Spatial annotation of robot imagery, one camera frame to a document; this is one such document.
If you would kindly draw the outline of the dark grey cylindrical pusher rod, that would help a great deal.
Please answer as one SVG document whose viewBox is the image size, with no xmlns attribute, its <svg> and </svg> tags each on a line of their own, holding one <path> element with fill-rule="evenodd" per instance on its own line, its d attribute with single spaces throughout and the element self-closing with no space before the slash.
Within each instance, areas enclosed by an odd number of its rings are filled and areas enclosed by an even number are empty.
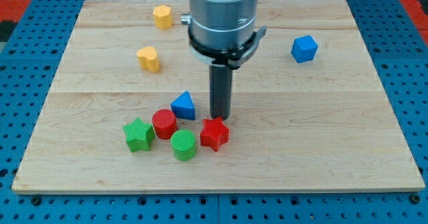
<svg viewBox="0 0 428 224">
<path fill-rule="evenodd" d="M 209 67 L 210 116 L 229 118 L 233 72 L 227 67 Z"/>
</svg>

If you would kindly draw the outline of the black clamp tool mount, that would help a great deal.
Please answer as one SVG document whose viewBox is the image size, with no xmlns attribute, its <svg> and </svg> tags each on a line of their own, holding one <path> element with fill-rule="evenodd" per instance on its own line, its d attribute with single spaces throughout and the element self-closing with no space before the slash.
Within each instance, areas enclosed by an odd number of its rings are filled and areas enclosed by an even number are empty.
<svg viewBox="0 0 428 224">
<path fill-rule="evenodd" d="M 254 31 L 250 38 L 242 45 L 234 49 L 211 49 L 199 43 L 190 30 L 189 47 L 191 52 L 201 62 L 215 67 L 226 67 L 230 70 L 239 69 L 256 52 L 261 39 L 266 35 L 267 27 L 263 26 Z"/>
</svg>

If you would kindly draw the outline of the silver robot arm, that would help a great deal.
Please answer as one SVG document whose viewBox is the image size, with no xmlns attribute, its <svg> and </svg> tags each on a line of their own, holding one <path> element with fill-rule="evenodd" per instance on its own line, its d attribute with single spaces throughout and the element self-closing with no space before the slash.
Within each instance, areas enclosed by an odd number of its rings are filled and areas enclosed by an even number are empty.
<svg viewBox="0 0 428 224">
<path fill-rule="evenodd" d="M 210 116 L 229 118 L 233 71 L 256 52 L 267 27 L 255 30 L 258 0 L 189 0 L 189 47 L 209 66 Z"/>
</svg>

